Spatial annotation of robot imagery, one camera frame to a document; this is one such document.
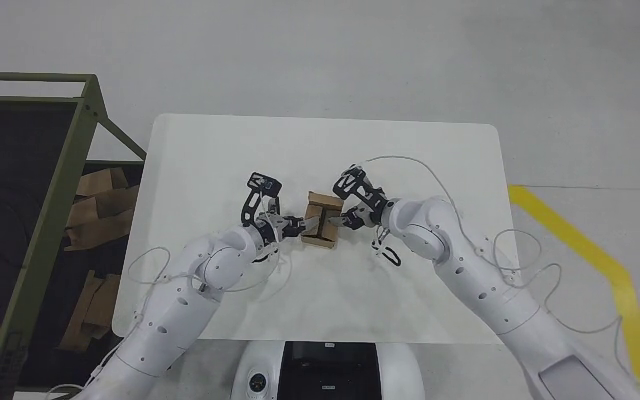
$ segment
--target yellow floor line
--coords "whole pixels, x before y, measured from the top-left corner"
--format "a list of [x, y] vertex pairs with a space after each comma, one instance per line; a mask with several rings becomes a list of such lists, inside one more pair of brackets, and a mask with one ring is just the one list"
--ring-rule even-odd
[[622, 316], [631, 368], [640, 378], [640, 310], [629, 271], [527, 188], [509, 185], [509, 198], [607, 278], [616, 309]]

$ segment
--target cardboard piece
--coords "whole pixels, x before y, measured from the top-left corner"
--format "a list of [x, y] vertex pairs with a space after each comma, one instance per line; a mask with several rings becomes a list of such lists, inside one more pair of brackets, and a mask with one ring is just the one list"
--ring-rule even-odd
[[140, 186], [113, 189], [82, 199], [71, 206], [67, 227], [74, 227], [100, 218], [113, 217], [135, 207]]
[[110, 274], [103, 280], [89, 271], [59, 349], [84, 352], [91, 339], [101, 339], [109, 332], [119, 285], [119, 275]]
[[96, 290], [82, 321], [81, 332], [95, 339], [101, 339], [111, 326], [113, 310], [116, 306], [120, 275], [107, 275], [102, 285]]
[[309, 192], [309, 205], [304, 218], [319, 216], [320, 223], [302, 235], [302, 242], [332, 249], [338, 240], [338, 227], [330, 224], [327, 219], [340, 216], [343, 204], [344, 201], [337, 197]]
[[101, 218], [67, 229], [71, 246], [65, 247], [64, 251], [88, 250], [126, 236], [131, 231], [132, 220], [131, 209], [113, 217]]
[[89, 346], [91, 336], [81, 332], [82, 321], [91, 305], [91, 298], [101, 284], [102, 279], [95, 278], [94, 271], [89, 271], [87, 279], [84, 281], [84, 288], [76, 303], [76, 308], [73, 310], [73, 314], [67, 325], [67, 330], [64, 332], [64, 336], [62, 336], [60, 345], [58, 345], [59, 349], [83, 352]]
[[109, 168], [81, 176], [76, 194], [93, 196], [107, 190], [126, 188], [127, 186], [129, 184], [122, 168]]

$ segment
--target gray floor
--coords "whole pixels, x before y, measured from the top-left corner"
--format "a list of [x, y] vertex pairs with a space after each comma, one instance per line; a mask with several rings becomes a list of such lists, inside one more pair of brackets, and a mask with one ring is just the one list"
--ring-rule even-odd
[[[639, 21], [635, 0], [7, 0], [0, 70], [98, 74], [112, 119], [143, 147], [164, 112], [492, 124], [508, 182], [542, 186], [534, 192], [625, 264], [637, 286]], [[62, 88], [0, 86], [18, 90]], [[91, 156], [130, 157], [105, 132]], [[608, 322], [606, 281], [513, 212], [517, 228], [543, 239], [544, 259], [567, 269], [556, 312], [583, 328]], [[531, 246], [519, 240], [519, 250]], [[533, 286], [537, 296], [551, 275]], [[612, 336], [581, 339], [612, 358]], [[446, 374], [441, 365], [435, 376]], [[485, 390], [480, 397], [517, 397], [495, 389], [521, 379], [502, 368], [487, 363], [465, 385]], [[464, 371], [461, 380], [474, 376]]]

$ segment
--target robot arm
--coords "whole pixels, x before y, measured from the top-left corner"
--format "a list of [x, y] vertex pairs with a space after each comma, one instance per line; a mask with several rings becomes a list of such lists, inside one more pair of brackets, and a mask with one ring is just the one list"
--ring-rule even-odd
[[[449, 202], [387, 200], [359, 167], [347, 170], [334, 192], [343, 199], [356, 195], [362, 203], [332, 222], [353, 227], [372, 221], [433, 262], [444, 284], [515, 356], [534, 399], [640, 399], [634, 382], [570, 336], [519, 286], [515, 272], [505, 275], [487, 261], [489, 238], [465, 227], [474, 245], [469, 243]], [[508, 267], [502, 253], [496, 257]]]
[[[270, 244], [318, 223], [278, 215], [281, 185], [275, 179], [254, 173], [248, 186], [252, 192], [243, 208], [242, 226], [219, 238], [202, 236], [184, 247], [149, 289], [130, 333], [77, 399], [146, 398], [158, 378], [200, 336], [245, 268]], [[269, 211], [256, 220], [263, 195], [272, 198]]]

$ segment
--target white tabletop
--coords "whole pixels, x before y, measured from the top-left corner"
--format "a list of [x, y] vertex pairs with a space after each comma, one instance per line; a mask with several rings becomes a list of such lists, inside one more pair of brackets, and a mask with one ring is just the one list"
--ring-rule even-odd
[[[151, 247], [165, 246], [175, 256], [191, 239], [239, 224], [253, 171], [283, 184], [283, 212], [304, 215], [309, 190], [331, 194], [341, 171], [384, 154], [428, 163], [465, 220], [489, 237], [512, 228], [498, 133], [490, 125], [165, 114], [153, 126], [125, 267]], [[442, 194], [418, 164], [383, 160], [364, 168], [388, 197]], [[500, 247], [517, 262], [515, 240], [504, 236]], [[371, 237], [367, 229], [343, 229], [333, 250], [289, 241], [271, 278], [225, 294], [200, 338], [499, 343], [430, 262], [395, 238], [388, 245], [402, 266], [374, 259]], [[163, 257], [150, 254], [133, 274], [152, 279]], [[268, 267], [251, 268], [243, 279], [255, 280]], [[145, 290], [123, 276], [116, 334], [126, 333]]]

